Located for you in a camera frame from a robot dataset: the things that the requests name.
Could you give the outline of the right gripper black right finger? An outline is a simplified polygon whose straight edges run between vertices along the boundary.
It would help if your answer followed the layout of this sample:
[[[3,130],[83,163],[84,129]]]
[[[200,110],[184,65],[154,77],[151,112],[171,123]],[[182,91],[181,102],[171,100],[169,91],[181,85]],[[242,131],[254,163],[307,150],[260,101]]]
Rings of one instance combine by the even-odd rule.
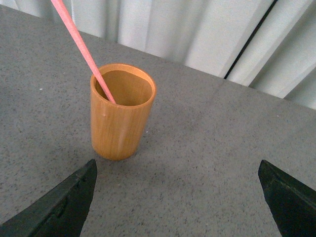
[[[266,160],[258,177],[264,198],[283,237],[316,235],[316,192]]]

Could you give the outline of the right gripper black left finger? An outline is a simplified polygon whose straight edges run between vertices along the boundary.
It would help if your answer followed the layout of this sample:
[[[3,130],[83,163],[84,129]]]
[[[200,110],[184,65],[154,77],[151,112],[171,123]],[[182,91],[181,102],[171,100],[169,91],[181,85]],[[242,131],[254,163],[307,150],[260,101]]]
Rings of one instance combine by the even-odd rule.
[[[78,237],[97,179],[94,159],[0,226],[2,237]]]

